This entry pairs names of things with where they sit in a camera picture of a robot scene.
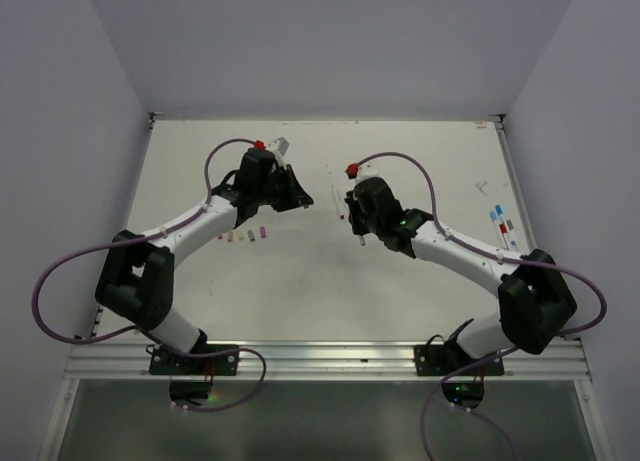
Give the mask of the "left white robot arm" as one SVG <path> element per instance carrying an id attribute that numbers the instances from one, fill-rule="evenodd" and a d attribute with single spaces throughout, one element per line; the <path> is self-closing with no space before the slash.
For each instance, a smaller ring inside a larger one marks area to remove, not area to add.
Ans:
<path id="1" fill-rule="evenodd" d="M 174 306 L 174 272 L 190 255 L 240 227 L 263 206 L 286 212 L 313 204 L 285 161 L 287 149 L 283 138 L 251 143 L 239 167 L 218 185 L 210 180 L 208 157 L 202 201 L 162 226 L 140 234 L 123 230 L 112 241 L 96 301 L 173 350 L 173 362 L 185 373 L 201 371 L 208 350 L 206 334 Z"/>

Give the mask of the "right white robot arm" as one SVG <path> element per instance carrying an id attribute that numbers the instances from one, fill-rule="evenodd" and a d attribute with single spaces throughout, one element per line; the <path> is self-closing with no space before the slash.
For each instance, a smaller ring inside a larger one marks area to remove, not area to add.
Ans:
<path id="1" fill-rule="evenodd" d="M 503 349 L 542 353 L 577 310 L 554 260 L 542 250 L 517 256 L 513 264 L 501 249 L 475 253 L 454 242 L 451 231 L 440 231 L 432 214 L 403 208 L 380 177 L 357 182 L 345 202 L 354 235 L 373 234 L 387 249 L 444 267 L 497 299 L 495 313 L 464 321 L 444 341 L 454 372 L 468 373 Z"/>

